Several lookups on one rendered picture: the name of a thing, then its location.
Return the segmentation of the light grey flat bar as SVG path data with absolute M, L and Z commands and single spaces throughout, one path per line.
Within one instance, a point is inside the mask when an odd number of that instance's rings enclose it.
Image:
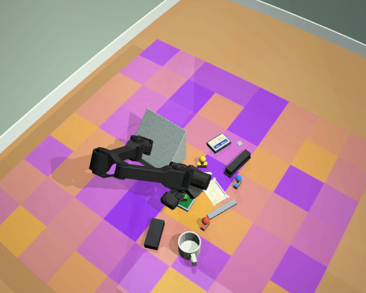
M 222 212 L 224 212 L 224 211 L 228 210 L 229 208 L 235 206 L 236 204 L 237 204 L 237 202 L 234 199 L 232 199 L 231 201 L 225 203 L 224 205 L 220 206 L 216 210 L 208 213 L 207 217 L 211 220 L 211 219 L 215 218 L 217 215 L 221 214 Z

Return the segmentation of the white mug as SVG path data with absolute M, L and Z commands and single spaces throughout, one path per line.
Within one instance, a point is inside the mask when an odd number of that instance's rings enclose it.
M 201 251 L 201 239 L 193 231 L 186 231 L 179 236 L 178 251 L 183 259 L 192 260 L 193 267 L 197 266 L 197 257 Z

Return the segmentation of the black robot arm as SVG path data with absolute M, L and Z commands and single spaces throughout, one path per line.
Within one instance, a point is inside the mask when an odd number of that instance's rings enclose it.
M 161 183 L 171 190 L 182 190 L 194 200 L 203 190 L 207 190 L 212 175 L 190 168 L 182 163 L 170 162 L 162 168 L 128 164 L 125 160 L 138 162 L 142 154 L 150 155 L 153 140 L 131 135 L 126 145 L 113 150 L 98 147 L 93 149 L 90 167 L 92 173 L 102 178 L 134 179 Z M 113 164 L 117 164 L 115 173 L 108 175 Z

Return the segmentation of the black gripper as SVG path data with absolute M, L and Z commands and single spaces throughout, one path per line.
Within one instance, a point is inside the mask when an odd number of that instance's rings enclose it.
M 189 165 L 189 167 L 201 171 L 194 165 Z M 169 207 L 171 210 L 174 210 L 179 202 L 185 198 L 183 194 L 186 195 L 186 193 L 182 190 L 170 190 L 169 192 L 165 192 L 165 194 L 161 197 L 160 202 Z

